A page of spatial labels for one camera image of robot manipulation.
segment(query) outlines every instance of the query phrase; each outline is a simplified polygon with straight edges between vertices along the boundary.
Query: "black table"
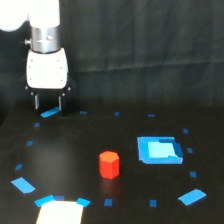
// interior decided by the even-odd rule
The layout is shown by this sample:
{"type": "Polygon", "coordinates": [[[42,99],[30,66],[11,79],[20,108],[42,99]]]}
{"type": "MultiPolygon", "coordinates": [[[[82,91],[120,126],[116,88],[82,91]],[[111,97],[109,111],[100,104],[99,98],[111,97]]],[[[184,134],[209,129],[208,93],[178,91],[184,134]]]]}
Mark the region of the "black table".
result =
{"type": "Polygon", "coordinates": [[[36,223],[34,201],[48,195],[90,200],[82,224],[224,223],[223,108],[123,108],[118,117],[113,110],[100,111],[41,118],[28,104],[15,106],[0,128],[0,223],[36,223]],[[138,160],[140,136],[174,136],[182,146],[183,164],[143,164],[138,160]],[[29,140],[32,146],[26,145],[29,140]],[[114,180],[99,174],[99,154],[106,150],[120,157],[121,174],[114,180]],[[19,171],[17,164],[23,164],[19,171]],[[197,172],[196,179],[190,171],[197,172]],[[11,183],[19,177],[36,189],[20,192],[11,183]],[[191,206],[177,199],[194,189],[207,197],[191,206]],[[112,207],[104,206],[105,198],[113,199],[112,207]],[[150,208],[150,199],[157,200],[157,208],[150,208]]]}

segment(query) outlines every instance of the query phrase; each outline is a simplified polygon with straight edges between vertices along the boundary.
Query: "blue tape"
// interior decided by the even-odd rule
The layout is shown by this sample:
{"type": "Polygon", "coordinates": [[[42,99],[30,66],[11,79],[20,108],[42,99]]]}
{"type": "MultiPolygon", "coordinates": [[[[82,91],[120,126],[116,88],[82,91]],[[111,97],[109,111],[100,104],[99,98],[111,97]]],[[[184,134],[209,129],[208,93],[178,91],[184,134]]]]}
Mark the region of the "blue tape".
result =
{"type": "Polygon", "coordinates": [[[173,143],[174,151],[177,156],[184,156],[183,151],[181,149],[181,145],[179,143],[173,143]]]}
{"type": "Polygon", "coordinates": [[[35,123],[34,127],[35,128],[39,128],[40,127],[40,123],[35,123]]]}
{"type": "Polygon", "coordinates": [[[155,117],[155,114],[148,114],[148,117],[155,117]]]}
{"type": "Polygon", "coordinates": [[[112,206],[112,199],[105,199],[104,206],[112,206]]]}
{"type": "Polygon", "coordinates": [[[138,137],[141,142],[159,142],[160,140],[175,140],[174,137],[138,137]]]}
{"type": "Polygon", "coordinates": [[[36,204],[37,207],[41,207],[42,205],[50,202],[50,201],[55,201],[54,196],[53,195],[49,195],[45,198],[41,198],[37,201],[35,201],[34,203],[36,204]]]}
{"type": "Polygon", "coordinates": [[[188,133],[189,133],[188,129],[183,129],[183,132],[184,132],[185,134],[188,134],[188,133]]]}
{"type": "Polygon", "coordinates": [[[187,148],[187,152],[188,153],[193,153],[193,149],[192,148],[187,148]]]}
{"type": "Polygon", "coordinates": [[[160,143],[176,143],[175,139],[159,139],[160,143]]]}
{"type": "Polygon", "coordinates": [[[28,141],[28,142],[26,143],[26,145],[28,145],[28,146],[33,145],[33,141],[28,141]]]}
{"type": "Polygon", "coordinates": [[[182,164],[183,158],[168,156],[167,158],[148,158],[143,162],[146,164],[182,164]]]}
{"type": "Polygon", "coordinates": [[[206,197],[206,194],[198,189],[195,189],[181,197],[178,200],[182,201],[185,205],[190,205],[202,198],[206,197]]]}
{"type": "Polygon", "coordinates": [[[16,186],[20,191],[22,191],[24,194],[31,193],[35,190],[35,188],[26,180],[24,180],[22,177],[11,181],[11,183],[14,186],[16,186]]]}
{"type": "Polygon", "coordinates": [[[195,171],[190,171],[190,175],[193,178],[197,178],[197,173],[195,171]]]}
{"type": "Polygon", "coordinates": [[[80,114],[87,114],[87,111],[80,111],[80,114]]]}
{"type": "Polygon", "coordinates": [[[60,108],[59,107],[55,107],[54,109],[51,109],[49,111],[46,111],[44,113],[41,114],[42,117],[46,118],[46,117],[49,117],[53,114],[56,114],[60,111],[60,108]]]}
{"type": "Polygon", "coordinates": [[[79,205],[82,205],[83,207],[87,207],[90,203],[90,201],[83,199],[83,198],[79,198],[76,202],[79,205]]]}
{"type": "Polygon", "coordinates": [[[15,170],[20,170],[21,168],[22,168],[22,164],[18,164],[17,166],[16,166],[16,168],[15,168],[15,170]]]}
{"type": "Polygon", "coordinates": [[[150,200],[150,207],[156,208],[157,207],[157,201],[156,200],[150,200]]]}
{"type": "Polygon", "coordinates": [[[64,201],[65,196],[54,196],[55,201],[64,201]]]}

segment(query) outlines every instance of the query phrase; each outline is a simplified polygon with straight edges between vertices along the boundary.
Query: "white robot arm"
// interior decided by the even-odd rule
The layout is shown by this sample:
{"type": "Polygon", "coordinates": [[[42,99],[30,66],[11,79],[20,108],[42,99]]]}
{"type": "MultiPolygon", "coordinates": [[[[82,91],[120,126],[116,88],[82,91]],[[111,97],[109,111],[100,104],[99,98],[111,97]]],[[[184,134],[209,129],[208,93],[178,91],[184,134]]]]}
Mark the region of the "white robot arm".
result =
{"type": "Polygon", "coordinates": [[[0,30],[15,31],[26,21],[31,26],[31,39],[25,40],[31,47],[26,67],[28,86],[65,88],[68,65],[60,41],[59,0],[0,0],[0,30]]]}

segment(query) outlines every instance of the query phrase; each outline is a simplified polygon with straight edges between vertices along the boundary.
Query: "light blue square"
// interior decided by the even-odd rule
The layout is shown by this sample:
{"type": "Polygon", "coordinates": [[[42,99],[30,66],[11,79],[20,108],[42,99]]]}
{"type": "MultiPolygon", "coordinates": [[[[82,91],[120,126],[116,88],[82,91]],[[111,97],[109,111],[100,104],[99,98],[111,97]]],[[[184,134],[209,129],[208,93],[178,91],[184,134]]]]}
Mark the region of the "light blue square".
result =
{"type": "Polygon", "coordinates": [[[190,171],[190,175],[193,178],[197,178],[197,173],[195,171],[190,171]]]}
{"type": "Polygon", "coordinates": [[[90,201],[83,199],[83,198],[79,198],[76,202],[79,205],[82,205],[83,207],[87,207],[90,203],[90,201]]]}
{"type": "Polygon", "coordinates": [[[157,207],[157,202],[156,202],[156,200],[150,200],[150,207],[151,207],[151,208],[156,208],[156,207],[157,207]]]}
{"type": "Polygon", "coordinates": [[[112,206],[112,199],[105,199],[104,205],[105,206],[112,206]]]}
{"type": "Polygon", "coordinates": [[[28,141],[28,142],[26,143],[26,145],[28,145],[28,146],[33,145],[33,141],[28,141]]]}
{"type": "Polygon", "coordinates": [[[172,143],[149,142],[148,147],[150,158],[177,157],[172,143]]]}

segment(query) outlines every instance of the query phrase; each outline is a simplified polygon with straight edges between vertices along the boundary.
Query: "red block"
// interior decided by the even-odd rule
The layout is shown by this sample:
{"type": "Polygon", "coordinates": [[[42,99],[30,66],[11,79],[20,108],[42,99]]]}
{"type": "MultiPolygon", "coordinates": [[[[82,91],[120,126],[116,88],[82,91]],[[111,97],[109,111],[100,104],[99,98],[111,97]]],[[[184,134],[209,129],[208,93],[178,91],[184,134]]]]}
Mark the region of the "red block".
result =
{"type": "Polygon", "coordinates": [[[113,179],[119,175],[119,156],[116,152],[106,151],[100,154],[100,174],[104,178],[113,179]]]}

